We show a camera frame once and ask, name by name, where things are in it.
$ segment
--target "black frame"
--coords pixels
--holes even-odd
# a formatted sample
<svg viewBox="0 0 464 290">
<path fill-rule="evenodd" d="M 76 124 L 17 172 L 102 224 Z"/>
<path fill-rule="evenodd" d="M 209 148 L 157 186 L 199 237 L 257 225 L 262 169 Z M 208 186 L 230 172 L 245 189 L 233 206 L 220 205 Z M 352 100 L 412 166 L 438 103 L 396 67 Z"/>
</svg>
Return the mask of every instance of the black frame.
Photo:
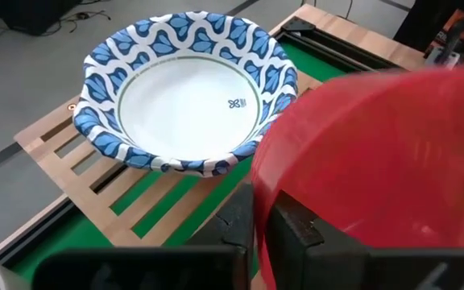
<svg viewBox="0 0 464 290">
<path fill-rule="evenodd" d="M 311 23 L 297 17 L 287 21 L 273 37 L 279 42 L 295 45 L 304 52 L 319 57 L 346 73 L 400 68 L 380 56 L 321 31 Z M 103 188 L 115 177 L 115 174 L 105 179 L 98 187 Z M 61 228 L 67 220 L 76 214 L 81 214 L 81 211 L 69 199 L 60 203 L 0 250 L 0 264 L 8 268 L 13 267 L 48 238 L 50 233 Z"/>
</svg>

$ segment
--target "blue and white bowl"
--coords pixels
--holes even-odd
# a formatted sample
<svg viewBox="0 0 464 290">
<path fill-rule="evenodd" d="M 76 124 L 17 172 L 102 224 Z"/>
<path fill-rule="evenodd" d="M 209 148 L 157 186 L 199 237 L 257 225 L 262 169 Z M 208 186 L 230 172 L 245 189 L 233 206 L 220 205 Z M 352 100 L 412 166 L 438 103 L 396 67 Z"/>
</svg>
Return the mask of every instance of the blue and white bowl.
<svg viewBox="0 0 464 290">
<path fill-rule="evenodd" d="M 247 19 L 208 12 L 142 20 L 94 48 L 75 127 L 134 168 L 227 173 L 296 99 L 296 69 Z"/>
</svg>

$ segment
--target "blue leaf pattern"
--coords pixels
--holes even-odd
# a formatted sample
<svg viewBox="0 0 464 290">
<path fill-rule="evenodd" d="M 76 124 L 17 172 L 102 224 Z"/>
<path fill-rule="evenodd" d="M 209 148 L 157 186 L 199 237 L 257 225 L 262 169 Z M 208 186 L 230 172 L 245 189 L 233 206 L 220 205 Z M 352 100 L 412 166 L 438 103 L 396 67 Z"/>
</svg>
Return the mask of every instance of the blue leaf pattern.
<svg viewBox="0 0 464 290">
<path fill-rule="evenodd" d="M 214 46 L 216 45 L 215 41 L 212 41 L 207 35 L 207 31 L 200 27 L 196 30 L 196 37 L 194 38 L 193 45 L 189 49 L 192 49 L 195 52 L 204 52 L 212 53 Z"/>
<path fill-rule="evenodd" d="M 114 72 L 108 74 L 112 87 L 114 88 L 114 94 L 118 94 L 118 90 L 121 87 L 123 81 L 128 77 L 126 70 L 123 68 L 116 68 Z"/>
<path fill-rule="evenodd" d="M 229 48 L 222 48 L 219 52 L 219 56 L 226 60 L 230 60 L 235 64 L 239 62 L 239 57 L 233 55 Z"/>
<path fill-rule="evenodd" d="M 187 32 L 193 23 L 194 21 L 187 17 L 185 13 L 174 14 L 169 20 L 169 24 L 175 29 L 176 38 L 178 38 L 179 41 L 187 39 Z"/>
<path fill-rule="evenodd" d="M 244 48 L 247 44 L 248 24 L 241 19 L 235 19 L 230 25 L 229 39 L 234 41 L 237 48 Z"/>
<path fill-rule="evenodd" d="M 140 67 L 142 67 L 144 64 L 148 63 L 150 61 L 150 56 L 146 52 L 140 52 L 137 54 L 137 57 L 135 58 L 134 61 L 130 62 L 128 65 L 133 70 L 136 70 Z"/>
<path fill-rule="evenodd" d="M 281 68 L 276 68 L 270 64 L 270 66 L 266 70 L 266 84 L 264 85 L 263 93 L 270 92 L 274 93 L 279 86 L 279 78 L 280 78 L 280 71 Z"/>
<path fill-rule="evenodd" d="M 135 168 L 150 168 L 151 162 L 156 156 L 143 150 L 130 147 L 126 151 L 126 163 Z"/>
<path fill-rule="evenodd" d="M 214 33 L 216 34 L 223 33 L 223 30 L 225 29 L 225 19 L 226 19 L 225 15 L 209 13 L 207 14 L 206 19 L 212 24 Z"/>
<path fill-rule="evenodd" d="M 159 31 L 151 48 L 157 57 L 166 56 L 178 51 L 178 48 L 175 48 L 171 41 L 169 41 L 166 31 Z"/>
<path fill-rule="evenodd" d="M 150 20 L 141 20 L 134 24 L 135 32 L 141 37 L 147 37 L 150 34 L 150 27 L 153 24 Z"/>
<path fill-rule="evenodd" d="M 243 161 L 246 158 L 254 155 L 255 149 L 257 149 L 257 146 L 259 145 L 259 142 L 257 141 L 250 141 L 247 143 L 244 143 L 240 147 L 238 147 L 236 150 L 232 152 L 234 156 L 239 160 Z"/>
<path fill-rule="evenodd" d="M 93 141 L 94 146 L 105 156 L 116 157 L 122 140 L 108 132 L 102 132 Z"/>
<path fill-rule="evenodd" d="M 101 112 L 105 115 L 107 121 L 109 122 L 109 126 L 117 132 L 122 133 L 121 128 L 118 125 L 118 121 L 116 121 L 114 109 L 110 109 L 108 111 L 102 110 Z"/>
<path fill-rule="evenodd" d="M 109 96 L 109 93 L 106 91 L 105 80 L 103 77 L 97 73 L 93 73 L 90 76 L 85 78 L 85 85 L 89 91 L 89 96 L 94 101 L 98 103 L 103 103 L 104 101 L 112 101 Z"/>
<path fill-rule="evenodd" d="M 117 59 L 106 43 L 100 43 L 90 56 L 101 65 L 107 65 L 109 61 Z"/>
<path fill-rule="evenodd" d="M 157 22 L 159 26 L 152 30 L 152 26 L 157 25 Z M 141 20 L 131 27 L 115 33 L 107 40 L 109 42 L 106 41 L 94 48 L 90 54 L 92 60 L 84 63 L 87 77 L 85 78 L 82 98 L 91 102 L 89 102 L 90 107 L 82 107 L 77 110 L 77 114 L 73 118 L 74 126 L 83 135 L 91 136 L 93 138 L 91 142 L 103 155 L 111 158 L 117 158 L 119 155 L 119 159 L 122 159 L 125 164 L 135 168 L 151 169 L 151 165 L 154 163 L 155 168 L 153 169 L 161 172 L 168 172 L 175 168 L 180 172 L 195 172 L 202 176 L 226 174 L 238 161 L 242 161 L 254 154 L 259 145 L 260 136 L 265 135 L 272 123 L 275 122 L 271 120 L 270 115 L 276 118 L 277 114 L 285 110 L 296 99 L 296 70 L 290 62 L 287 62 L 282 68 L 277 67 L 280 66 L 279 60 L 288 59 L 287 54 L 260 27 L 255 26 L 255 29 L 249 30 L 249 27 L 252 26 L 254 24 L 246 23 L 243 19 L 223 14 L 204 12 L 195 15 L 188 12 L 171 14 L 155 21 L 150 19 Z M 225 45 L 220 45 L 219 51 L 214 51 L 218 41 L 222 41 L 224 38 L 231 40 L 233 43 L 226 42 Z M 179 43 L 186 42 L 188 39 L 191 39 L 192 43 L 184 43 L 184 48 L 178 47 Z M 116 53 L 119 51 L 118 56 L 128 56 L 126 62 L 118 59 L 107 43 L 115 44 L 116 48 L 113 47 L 112 49 Z M 151 50 L 140 52 L 139 44 L 143 43 L 150 44 Z M 261 96 L 260 101 L 262 101 L 263 107 L 260 112 L 258 127 L 252 133 L 251 136 L 253 137 L 250 137 L 243 145 L 231 152 L 235 158 L 230 158 L 230 155 L 228 155 L 227 159 L 221 160 L 192 161 L 165 159 L 164 157 L 161 159 L 136 147 L 133 141 L 127 137 L 118 137 L 118 135 L 122 135 L 122 128 L 117 120 L 117 105 L 110 96 L 114 97 L 123 82 L 128 77 L 132 77 L 131 73 L 129 73 L 130 70 L 123 67 L 123 65 L 128 65 L 131 70 L 137 72 L 150 63 L 156 63 L 157 58 L 161 56 L 177 56 L 176 53 L 180 49 L 185 50 L 188 46 L 188 49 L 194 52 L 214 53 L 222 58 L 222 61 L 234 63 L 233 66 L 241 64 L 242 68 L 239 69 L 247 72 L 258 87 L 260 86 L 261 77 L 265 79 L 264 86 L 258 88 L 262 93 L 268 92 Z M 244 53 L 236 55 L 234 52 L 237 49 L 242 50 Z M 248 60 L 248 52 L 256 54 L 261 61 L 254 63 L 252 60 Z M 96 73 L 101 71 L 101 67 L 106 67 L 105 74 Z M 287 85 L 284 88 L 285 93 L 280 93 L 274 97 L 275 92 L 281 89 L 283 85 Z M 108 131 L 98 131 L 99 134 L 93 137 L 96 126 L 106 127 Z M 122 150 L 126 148 L 126 152 L 119 154 L 120 148 Z"/>
<path fill-rule="evenodd" d="M 102 121 L 96 110 L 85 107 L 74 117 L 72 123 L 82 135 L 86 136 L 95 126 L 102 126 Z"/>
<path fill-rule="evenodd" d="M 261 120 L 259 121 L 259 124 L 262 124 L 264 120 L 266 120 L 267 115 L 270 113 L 270 107 L 271 103 L 273 101 L 266 102 L 263 100 L 263 115 L 261 116 Z"/>
<path fill-rule="evenodd" d="M 250 76 L 254 79 L 255 83 L 257 85 L 260 85 L 260 71 L 261 67 L 255 66 L 255 64 L 251 61 L 248 60 L 245 63 L 245 70 L 250 74 Z"/>
<path fill-rule="evenodd" d="M 251 52 L 256 53 L 262 59 L 266 56 L 270 35 L 262 28 L 255 28 L 253 36 L 254 44 L 251 46 Z"/>
<path fill-rule="evenodd" d="M 273 108 L 273 113 L 271 114 L 271 116 L 282 112 L 289 106 L 289 104 L 291 104 L 295 100 L 295 95 L 290 93 L 281 93 L 275 101 L 275 108 Z"/>
<path fill-rule="evenodd" d="M 111 39 L 114 40 L 116 43 L 116 46 L 118 47 L 119 52 L 123 54 L 124 56 L 128 55 L 130 52 L 132 46 L 137 44 L 128 34 L 128 31 L 126 29 L 123 29 L 114 35 L 110 37 Z"/>
<path fill-rule="evenodd" d="M 284 75 L 284 83 L 283 85 L 290 85 L 291 87 L 295 88 L 297 87 L 296 82 L 297 82 L 298 75 L 296 74 L 296 70 L 294 68 L 288 68 L 286 70 L 286 73 Z"/>
</svg>

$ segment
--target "concrete floor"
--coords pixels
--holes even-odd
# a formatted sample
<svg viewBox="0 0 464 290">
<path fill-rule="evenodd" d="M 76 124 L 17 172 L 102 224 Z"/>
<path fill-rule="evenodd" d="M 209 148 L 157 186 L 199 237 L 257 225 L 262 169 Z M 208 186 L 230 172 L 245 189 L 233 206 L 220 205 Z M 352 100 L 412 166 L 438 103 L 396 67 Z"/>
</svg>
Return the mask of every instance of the concrete floor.
<svg viewBox="0 0 464 290">
<path fill-rule="evenodd" d="M 395 0 L 411 6 L 412 0 Z M 114 0 L 70 11 L 105 10 L 112 18 L 95 17 L 78 23 L 69 33 L 65 24 L 48 37 L 32 37 L 8 31 L 0 38 L 0 151 L 13 136 L 78 94 L 84 57 L 104 38 L 139 19 L 154 15 L 210 10 L 226 13 L 243 0 Z M 238 16 L 270 29 L 300 5 L 300 0 L 258 0 Z M 317 6 L 345 15 L 349 0 L 317 0 Z M 406 12 L 379 0 L 354 0 L 350 19 L 392 37 Z M 22 151 L 0 166 L 0 241 L 39 212 L 60 190 Z"/>
</svg>

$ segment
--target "green surface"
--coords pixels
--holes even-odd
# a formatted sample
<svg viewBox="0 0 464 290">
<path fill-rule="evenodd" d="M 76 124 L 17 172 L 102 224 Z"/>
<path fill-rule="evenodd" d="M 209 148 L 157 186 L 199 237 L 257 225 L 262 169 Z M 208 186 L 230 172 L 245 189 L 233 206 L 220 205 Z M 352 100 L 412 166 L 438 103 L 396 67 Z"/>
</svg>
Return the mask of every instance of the green surface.
<svg viewBox="0 0 464 290">
<path fill-rule="evenodd" d="M 330 78 L 338 77 L 344 72 L 314 58 L 292 45 L 282 43 L 282 47 L 294 62 L 295 66 L 302 72 L 314 77 L 319 81 L 327 81 Z M 250 170 L 251 158 L 242 161 L 235 170 L 229 173 L 225 179 L 209 194 L 204 202 L 182 223 L 182 225 L 168 238 L 164 245 L 178 246 L 183 244 L 191 237 L 198 226 L 212 213 L 216 206 L 223 201 L 228 193 Z M 159 178 L 160 173 L 151 172 L 140 182 L 124 194 L 111 209 L 116 213 L 122 213 L 135 199 Z M 144 236 L 164 214 L 181 199 L 190 188 L 198 181 L 193 176 L 185 177 L 170 193 L 168 193 L 158 205 L 134 227 L 133 231 L 139 236 Z M 46 241 L 38 246 L 23 261 L 12 268 L 27 280 L 31 280 L 33 272 L 41 261 L 49 255 L 62 251 L 67 248 L 81 247 L 111 247 L 110 242 L 100 233 L 100 231 L 83 215 L 78 214 L 69 222 L 66 222 L 57 232 L 52 234 Z M 254 261 L 252 276 L 259 268 L 258 261 Z"/>
</svg>

